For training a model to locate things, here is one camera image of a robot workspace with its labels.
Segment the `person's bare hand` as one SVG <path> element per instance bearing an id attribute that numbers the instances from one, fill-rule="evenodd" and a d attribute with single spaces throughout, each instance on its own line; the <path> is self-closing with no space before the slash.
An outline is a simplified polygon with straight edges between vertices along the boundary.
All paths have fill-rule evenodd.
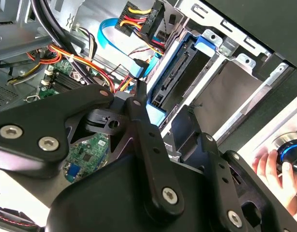
<path id="1" fill-rule="evenodd" d="M 297 218 L 297 174 L 290 163 L 284 162 L 282 175 L 278 176 L 277 157 L 276 150 L 256 157 L 252 169 L 287 211 Z"/>

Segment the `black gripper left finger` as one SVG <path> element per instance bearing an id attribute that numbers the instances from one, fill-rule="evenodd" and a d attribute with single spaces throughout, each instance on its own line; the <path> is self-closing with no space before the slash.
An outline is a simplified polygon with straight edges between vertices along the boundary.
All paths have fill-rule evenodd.
<path id="1" fill-rule="evenodd" d="M 0 112 L 0 169 L 52 178 L 71 145 L 96 133 L 110 137 L 108 165 L 135 156 L 143 179 L 145 209 L 156 219 L 175 219 L 184 199 L 157 126 L 146 110 L 147 85 L 122 105 L 105 87 L 91 84 Z"/>

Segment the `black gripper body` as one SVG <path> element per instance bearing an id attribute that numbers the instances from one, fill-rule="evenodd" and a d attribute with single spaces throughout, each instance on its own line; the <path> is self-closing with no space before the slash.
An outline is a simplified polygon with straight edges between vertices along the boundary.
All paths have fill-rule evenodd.
<path id="1" fill-rule="evenodd" d="M 185 208 L 175 221 L 161 224 L 146 212 L 136 158 L 127 156 L 70 185 L 52 203 L 48 232 L 221 232 L 206 195 L 204 175 L 172 163 Z"/>

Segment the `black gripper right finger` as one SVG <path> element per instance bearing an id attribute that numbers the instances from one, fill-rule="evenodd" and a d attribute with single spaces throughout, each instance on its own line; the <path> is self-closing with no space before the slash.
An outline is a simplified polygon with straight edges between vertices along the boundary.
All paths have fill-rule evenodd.
<path id="1" fill-rule="evenodd" d="M 172 124 L 190 231 L 294 232 L 296 221 L 243 157 L 220 152 L 184 106 Z"/>

